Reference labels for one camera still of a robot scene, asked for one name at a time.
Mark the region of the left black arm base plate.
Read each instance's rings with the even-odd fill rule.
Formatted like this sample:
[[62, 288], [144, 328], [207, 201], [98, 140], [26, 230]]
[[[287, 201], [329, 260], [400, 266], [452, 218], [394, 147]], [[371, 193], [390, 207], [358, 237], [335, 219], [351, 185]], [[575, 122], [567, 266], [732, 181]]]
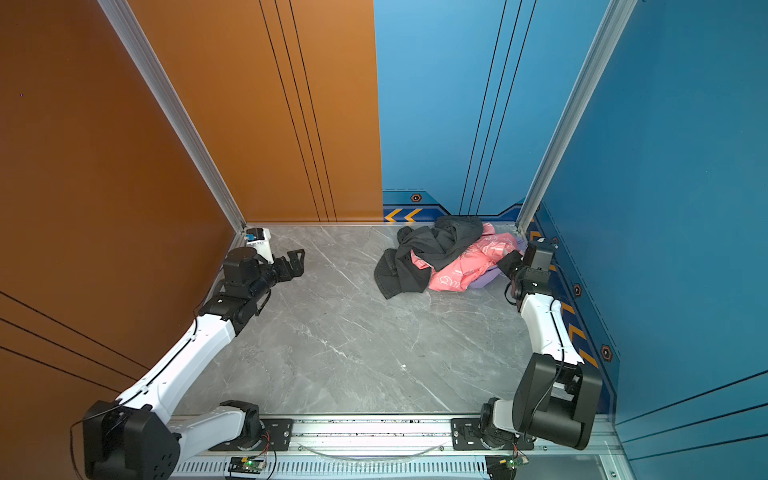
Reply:
[[294, 420], [290, 418], [261, 419], [260, 436], [257, 440], [234, 439], [210, 448], [211, 452], [250, 452], [264, 450], [285, 452], [289, 450]]

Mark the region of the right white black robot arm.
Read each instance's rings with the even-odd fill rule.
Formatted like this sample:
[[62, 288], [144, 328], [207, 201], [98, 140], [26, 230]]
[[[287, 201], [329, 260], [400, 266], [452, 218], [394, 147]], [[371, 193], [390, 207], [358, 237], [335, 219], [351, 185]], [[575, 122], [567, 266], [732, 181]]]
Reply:
[[532, 355], [511, 400], [491, 398], [481, 409], [479, 434], [492, 450], [544, 439], [584, 450], [588, 446], [603, 382], [599, 370], [577, 353], [562, 319], [562, 302], [550, 286], [556, 248], [530, 241], [499, 262], [509, 278], [505, 296], [524, 320]]

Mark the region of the purple cloth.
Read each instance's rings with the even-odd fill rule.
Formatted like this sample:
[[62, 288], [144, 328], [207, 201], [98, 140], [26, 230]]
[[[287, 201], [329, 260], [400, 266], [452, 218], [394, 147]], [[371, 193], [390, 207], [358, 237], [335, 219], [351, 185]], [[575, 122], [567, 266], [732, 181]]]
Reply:
[[468, 287], [480, 289], [496, 279], [502, 272], [496, 263], [513, 250], [525, 252], [525, 240], [520, 236], [503, 233], [483, 236], [466, 252], [465, 273], [470, 279]]

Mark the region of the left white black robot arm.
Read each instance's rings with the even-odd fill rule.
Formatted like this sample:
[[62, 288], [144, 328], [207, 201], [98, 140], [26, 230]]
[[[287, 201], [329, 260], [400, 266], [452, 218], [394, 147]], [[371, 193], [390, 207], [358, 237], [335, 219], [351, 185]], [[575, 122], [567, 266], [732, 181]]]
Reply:
[[95, 402], [80, 420], [88, 479], [167, 479], [176, 466], [212, 447], [275, 456], [257, 405], [224, 401], [176, 421], [176, 407], [207, 365], [259, 316], [273, 288], [303, 275], [305, 252], [265, 258], [266, 246], [228, 252], [222, 277], [182, 338], [114, 401]]

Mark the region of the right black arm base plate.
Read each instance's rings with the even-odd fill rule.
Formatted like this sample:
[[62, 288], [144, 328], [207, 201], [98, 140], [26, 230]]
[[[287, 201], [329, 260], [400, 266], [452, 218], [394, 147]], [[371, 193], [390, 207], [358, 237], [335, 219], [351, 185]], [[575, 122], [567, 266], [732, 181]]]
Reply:
[[456, 451], [532, 451], [535, 440], [517, 432], [482, 427], [479, 417], [452, 418], [451, 439]]

